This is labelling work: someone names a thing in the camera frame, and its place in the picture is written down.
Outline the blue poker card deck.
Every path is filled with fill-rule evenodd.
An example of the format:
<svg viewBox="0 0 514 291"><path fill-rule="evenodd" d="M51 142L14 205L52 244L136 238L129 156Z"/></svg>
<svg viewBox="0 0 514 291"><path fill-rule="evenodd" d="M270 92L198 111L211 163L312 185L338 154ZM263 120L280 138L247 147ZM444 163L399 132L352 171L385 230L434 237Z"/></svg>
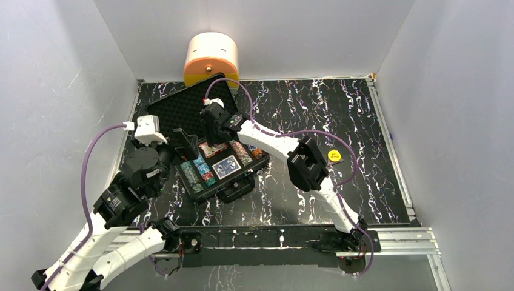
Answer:
<svg viewBox="0 0 514 291"><path fill-rule="evenodd" d="M217 162L212 168L219 179L224 179L242 169L234 155L230 155L220 162Z"/></svg>

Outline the black poker set case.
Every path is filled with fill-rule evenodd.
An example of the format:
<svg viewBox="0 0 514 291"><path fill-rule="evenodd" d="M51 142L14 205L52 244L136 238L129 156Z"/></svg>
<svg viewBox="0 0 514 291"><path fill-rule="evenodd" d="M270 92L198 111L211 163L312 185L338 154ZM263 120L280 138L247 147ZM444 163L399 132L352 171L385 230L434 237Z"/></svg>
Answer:
<svg viewBox="0 0 514 291"><path fill-rule="evenodd" d="M172 131L176 128L182 128L186 133L190 135L194 134L198 137L199 147L201 143L206 142L205 133L200 119L200 111L205 107L203 102L205 97L219 98L223 101L224 108L227 111L230 113L238 112L238 107L233 98L233 93L228 82L225 81L224 78L225 76L222 73L213 75L203 81L150 103L146 106L145 111L147 114L155 115L159 118L160 133L169 139L170 144L173 144L174 146L179 144L179 142L173 139ZM216 184L213 186L207 187L193 163L194 160L188 161L191 163L204 187L202 192L194 193L186 180L180 165L176 166L176 171L185 184L186 192L194 202L202 203L213 196L217 196L223 202L232 202L246 195L255 187L254 174L263 169L269 162L270 157L268 153L263 151L264 157L256 160L252 155L252 150L258 147L241 143L253 159L253 162L250 165L244 167L230 145L230 141L225 143L227 143L228 147L210 158L206 158L202 150L199 148L199 154L202 155L216 179ZM242 169L224 179L219 179L214 173L212 167L214 164L230 155L234 155L236 157Z"/></svg>

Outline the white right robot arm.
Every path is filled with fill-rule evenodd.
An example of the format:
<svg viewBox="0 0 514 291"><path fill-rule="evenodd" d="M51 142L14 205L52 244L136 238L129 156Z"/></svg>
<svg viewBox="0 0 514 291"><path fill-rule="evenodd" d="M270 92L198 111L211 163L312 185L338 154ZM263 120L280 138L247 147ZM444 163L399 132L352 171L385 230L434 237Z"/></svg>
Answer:
<svg viewBox="0 0 514 291"><path fill-rule="evenodd" d="M201 124L209 144L238 139L241 143L259 147L287 165L292 184L310 192L330 218L339 233L342 245L356 251L365 243L365 223L337 192L329 178L325 157L309 130L278 133L249 119L245 114L230 113L220 103L206 99L200 111Z"/></svg>

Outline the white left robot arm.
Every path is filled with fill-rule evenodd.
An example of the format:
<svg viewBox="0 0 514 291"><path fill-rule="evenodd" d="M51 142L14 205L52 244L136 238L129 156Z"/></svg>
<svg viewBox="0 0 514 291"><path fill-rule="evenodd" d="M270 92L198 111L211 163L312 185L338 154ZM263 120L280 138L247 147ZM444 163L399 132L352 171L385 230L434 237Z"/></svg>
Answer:
<svg viewBox="0 0 514 291"><path fill-rule="evenodd" d="M121 235L158 196L171 166L196 159L195 135L174 130L180 139L172 146L154 127L144 130L132 122L119 125L136 133L138 148L128 156L109 186L90 209L81 189L86 224L68 249L53 265L31 277L38 290L102 290L112 279L145 258L165 252L182 252L180 228L168 218L151 222L129 243L108 252Z"/></svg>

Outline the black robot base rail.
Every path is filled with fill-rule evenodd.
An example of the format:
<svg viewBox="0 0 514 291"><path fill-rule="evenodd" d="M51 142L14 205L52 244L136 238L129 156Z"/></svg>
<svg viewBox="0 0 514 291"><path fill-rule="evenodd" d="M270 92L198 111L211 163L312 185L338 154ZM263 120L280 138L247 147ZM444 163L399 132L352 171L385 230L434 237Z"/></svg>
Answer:
<svg viewBox="0 0 514 291"><path fill-rule="evenodd" d="M360 246L352 247L332 225L182 227L181 248L158 253L156 260L164 262L183 253L186 268L316 265L355 272L382 250L378 233L367 233L358 236Z"/></svg>

